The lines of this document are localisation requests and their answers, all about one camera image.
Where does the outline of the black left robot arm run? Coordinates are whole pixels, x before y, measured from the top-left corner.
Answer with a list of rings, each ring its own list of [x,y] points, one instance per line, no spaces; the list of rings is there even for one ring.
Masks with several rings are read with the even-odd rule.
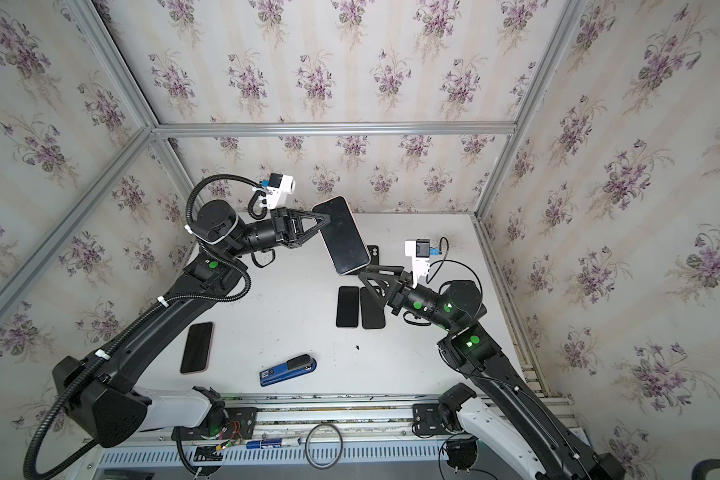
[[[261,200],[252,223],[242,220],[222,199],[195,206],[208,185],[232,181],[251,187],[253,201]],[[339,224],[347,209],[337,212],[310,211],[278,206],[288,193],[285,176],[271,175],[268,182],[255,182],[234,174],[215,174],[200,180],[190,191],[185,206],[185,228],[197,240],[198,254],[162,296],[102,347],[82,359],[61,360],[52,371],[57,396],[40,420],[23,461],[26,479],[52,479],[73,465],[95,446],[113,447],[142,430],[167,427],[212,431],[222,411],[219,395],[211,388],[192,388],[178,394],[142,394],[136,385],[159,354],[195,319],[222,303],[243,299],[251,290],[252,278],[242,262],[244,255],[271,251],[282,246],[301,247],[316,235],[325,236]],[[178,412],[161,411],[171,404]],[[91,437],[90,441],[46,472],[39,471],[42,444],[59,415],[65,415]]]

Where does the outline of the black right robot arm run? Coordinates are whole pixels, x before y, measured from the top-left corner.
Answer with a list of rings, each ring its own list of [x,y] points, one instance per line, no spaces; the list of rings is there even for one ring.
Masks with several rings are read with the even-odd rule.
[[[444,363],[465,377],[439,398],[442,424],[485,443],[524,479],[622,479],[624,466],[567,428],[528,387],[482,327],[479,285],[452,280],[440,291],[415,283],[401,267],[369,265],[359,278],[378,305],[445,331]]]

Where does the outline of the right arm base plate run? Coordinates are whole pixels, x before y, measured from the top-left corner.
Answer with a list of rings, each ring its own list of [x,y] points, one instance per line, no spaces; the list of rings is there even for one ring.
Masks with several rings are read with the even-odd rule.
[[[459,431],[454,412],[439,403],[413,404],[412,419],[412,433],[419,438],[431,438]]]

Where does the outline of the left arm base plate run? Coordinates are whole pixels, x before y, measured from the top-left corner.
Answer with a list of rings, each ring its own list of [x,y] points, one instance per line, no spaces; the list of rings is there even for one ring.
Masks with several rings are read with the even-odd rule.
[[[254,407],[212,408],[195,427],[180,427],[183,442],[250,440],[256,424],[258,409]]]

